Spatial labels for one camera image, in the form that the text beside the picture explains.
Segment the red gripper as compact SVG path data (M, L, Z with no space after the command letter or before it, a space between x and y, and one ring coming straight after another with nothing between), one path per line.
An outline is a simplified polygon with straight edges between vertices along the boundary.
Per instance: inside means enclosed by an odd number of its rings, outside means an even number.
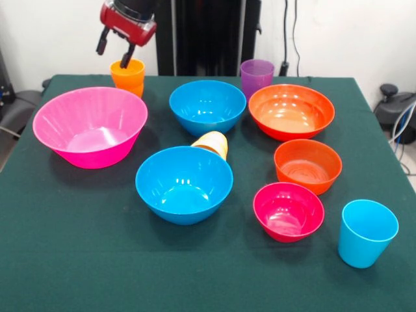
M127 52L120 61L121 68L127 68L135 51L135 45L146 45L157 30L157 24L153 18L149 21L138 21L119 12L114 1L105 1L101 7L100 20L106 26L99 37L96 53L102 55L107 45L109 31L125 38L130 44Z

